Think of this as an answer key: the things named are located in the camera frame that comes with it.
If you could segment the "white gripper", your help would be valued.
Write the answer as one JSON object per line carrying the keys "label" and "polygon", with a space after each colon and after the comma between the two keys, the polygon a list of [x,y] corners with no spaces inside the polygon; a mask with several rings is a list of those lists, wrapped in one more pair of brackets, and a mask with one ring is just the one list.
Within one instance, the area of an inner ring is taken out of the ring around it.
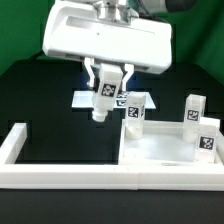
{"label": "white gripper", "polygon": [[134,66],[139,71],[154,74],[169,68],[171,36],[172,28],[168,23],[136,16],[125,24],[100,20],[92,4],[56,0],[47,20],[43,51],[51,57],[84,59],[90,89],[96,87],[95,60],[121,63],[120,90],[125,92]]}

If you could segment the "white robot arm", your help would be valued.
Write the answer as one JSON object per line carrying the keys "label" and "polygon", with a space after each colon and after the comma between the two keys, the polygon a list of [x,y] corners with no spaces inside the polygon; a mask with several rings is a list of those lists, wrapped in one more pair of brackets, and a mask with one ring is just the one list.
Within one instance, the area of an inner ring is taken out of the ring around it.
{"label": "white robot arm", "polygon": [[163,73],[172,61],[171,25],[159,13],[186,12],[198,0],[55,0],[43,51],[81,61],[91,71],[101,63],[119,66],[121,88],[135,71]]}

